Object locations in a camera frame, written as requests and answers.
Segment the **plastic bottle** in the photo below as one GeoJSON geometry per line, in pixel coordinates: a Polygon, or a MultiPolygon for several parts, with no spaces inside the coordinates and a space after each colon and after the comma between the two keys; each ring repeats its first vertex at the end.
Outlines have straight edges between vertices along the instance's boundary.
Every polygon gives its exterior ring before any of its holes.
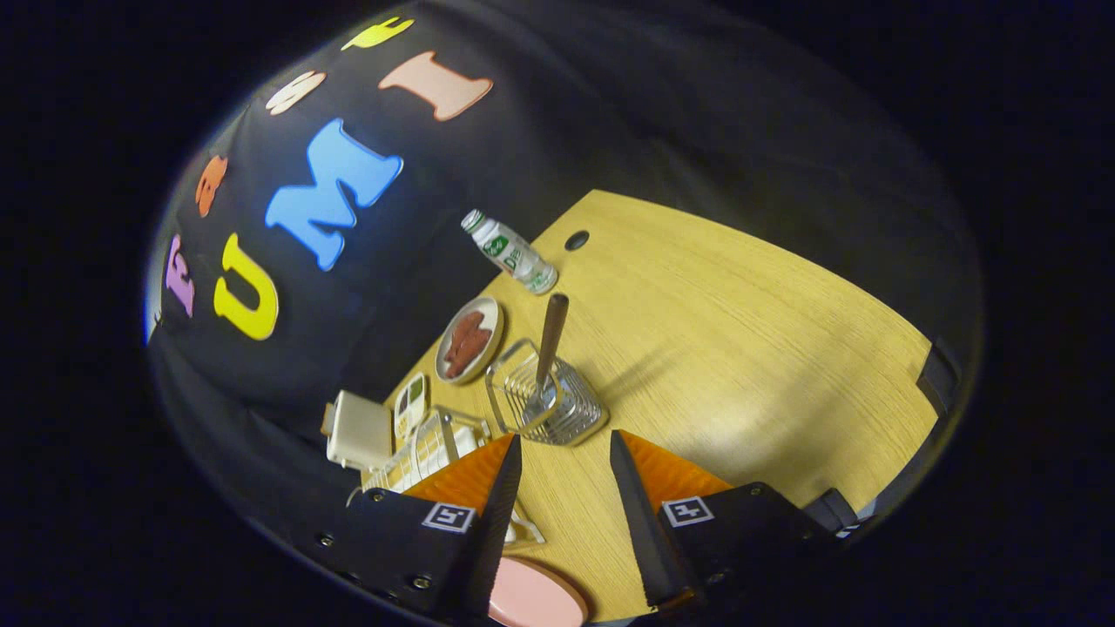
{"type": "Polygon", "coordinates": [[[474,209],[460,221],[460,228],[473,237],[484,257],[526,286],[531,293],[546,293],[558,282],[558,270],[506,224],[474,209]]]}

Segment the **pink dish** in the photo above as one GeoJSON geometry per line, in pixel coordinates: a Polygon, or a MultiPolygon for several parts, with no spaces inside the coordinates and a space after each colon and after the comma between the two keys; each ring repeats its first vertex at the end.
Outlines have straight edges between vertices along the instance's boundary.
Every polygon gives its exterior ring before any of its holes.
{"type": "Polygon", "coordinates": [[[521,558],[500,559],[488,616],[507,627],[581,627],[589,616],[568,581],[521,558]]]}

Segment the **table surface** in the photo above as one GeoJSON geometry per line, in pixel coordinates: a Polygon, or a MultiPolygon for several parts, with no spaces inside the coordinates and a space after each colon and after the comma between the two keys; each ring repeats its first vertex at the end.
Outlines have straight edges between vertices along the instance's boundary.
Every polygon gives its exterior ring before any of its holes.
{"type": "MultiPolygon", "coordinates": [[[[930,341],[796,254],[601,191],[534,247],[560,272],[553,291],[570,298],[559,355],[611,418],[575,447],[523,441],[518,498],[546,543],[507,552],[569,577],[589,600],[591,620],[650,611],[609,465],[612,428],[733,485],[764,481],[798,507],[837,488],[859,511],[937,421],[915,383],[930,341]],[[581,230],[588,243],[566,251],[565,240],[581,230]]],[[[549,295],[531,295],[506,273],[481,295],[504,308],[501,351],[522,337],[539,341],[549,295]]],[[[388,401],[423,372],[430,403],[484,417],[498,433],[483,376],[463,386],[437,379],[439,339],[388,401]]]]}

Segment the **blue letter m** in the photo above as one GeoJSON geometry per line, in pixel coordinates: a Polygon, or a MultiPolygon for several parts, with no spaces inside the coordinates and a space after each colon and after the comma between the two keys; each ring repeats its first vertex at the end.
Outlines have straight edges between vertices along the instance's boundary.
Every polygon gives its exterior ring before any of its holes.
{"type": "Polygon", "coordinates": [[[281,225],[318,255],[318,268],[332,269],[345,248],[345,237],[316,224],[351,229],[356,214],[341,184],[352,190],[356,204],[371,206],[403,171],[398,156],[380,156],[345,134],[338,118],[324,125],[306,148],[313,185],[279,187],[268,204],[264,223],[281,225]]]}

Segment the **wooden handle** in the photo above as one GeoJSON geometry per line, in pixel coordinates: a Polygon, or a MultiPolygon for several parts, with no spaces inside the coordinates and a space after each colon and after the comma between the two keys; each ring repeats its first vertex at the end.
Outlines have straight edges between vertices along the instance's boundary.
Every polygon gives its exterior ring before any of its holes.
{"type": "Polygon", "coordinates": [[[542,327],[542,345],[539,346],[539,372],[535,375],[537,389],[542,389],[546,375],[558,355],[558,343],[561,340],[561,331],[565,328],[565,314],[569,312],[569,297],[563,293],[555,293],[550,297],[550,305],[546,306],[546,321],[542,327]]]}

